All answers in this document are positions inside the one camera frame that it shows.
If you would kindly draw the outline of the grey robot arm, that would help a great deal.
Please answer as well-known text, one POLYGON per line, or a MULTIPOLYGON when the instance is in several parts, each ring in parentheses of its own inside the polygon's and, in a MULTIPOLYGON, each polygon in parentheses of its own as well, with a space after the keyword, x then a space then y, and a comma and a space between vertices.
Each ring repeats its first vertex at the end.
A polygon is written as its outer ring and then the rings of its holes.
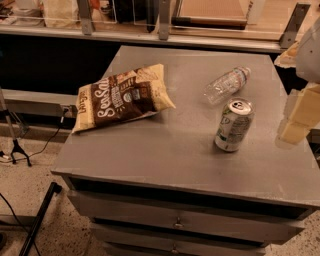
POLYGON ((294 68, 296 75, 307 81, 304 89, 289 94, 278 129, 280 140, 298 144, 320 123, 320 18, 274 64, 294 68))

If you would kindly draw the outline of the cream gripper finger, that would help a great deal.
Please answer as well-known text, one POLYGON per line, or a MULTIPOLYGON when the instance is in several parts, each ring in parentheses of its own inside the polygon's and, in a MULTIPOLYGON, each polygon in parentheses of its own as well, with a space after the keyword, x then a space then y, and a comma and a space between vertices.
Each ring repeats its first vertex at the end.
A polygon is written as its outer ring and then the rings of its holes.
POLYGON ((298 46, 299 43, 295 42, 275 59, 274 64, 281 68, 295 68, 298 46))
POLYGON ((320 87, 292 89, 277 130, 277 147, 294 147, 320 123, 320 87))

